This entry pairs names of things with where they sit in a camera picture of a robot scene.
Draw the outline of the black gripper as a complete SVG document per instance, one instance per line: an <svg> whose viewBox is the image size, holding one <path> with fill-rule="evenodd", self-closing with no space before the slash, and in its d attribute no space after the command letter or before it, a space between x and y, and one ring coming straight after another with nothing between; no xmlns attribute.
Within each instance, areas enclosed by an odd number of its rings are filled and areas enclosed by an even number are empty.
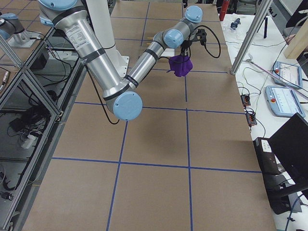
<svg viewBox="0 0 308 231"><path fill-rule="evenodd" d="M180 48L181 48L180 55L181 56L190 56L191 55L191 45L192 45L191 41L185 40L180 46Z"/></svg>

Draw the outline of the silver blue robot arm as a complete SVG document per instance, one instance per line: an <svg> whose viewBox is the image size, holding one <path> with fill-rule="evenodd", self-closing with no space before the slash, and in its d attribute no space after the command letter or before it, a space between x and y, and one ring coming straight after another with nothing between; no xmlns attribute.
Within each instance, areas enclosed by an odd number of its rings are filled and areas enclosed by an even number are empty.
<svg viewBox="0 0 308 231"><path fill-rule="evenodd" d="M36 40L41 39L38 32L26 30L14 13L0 15L0 35L13 48L30 48Z"/></svg>
<svg viewBox="0 0 308 231"><path fill-rule="evenodd" d="M89 23L87 10L79 0L41 0L43 17L56 29L64 31L82 63L90 70L103 90L103 99L118 119L130 121L139 116L143 103L134 92L151 71L165 49L175 49L195 35L203 10L189 6L184 17L172 28L159 32L124 77L117 72Z"/></svg>

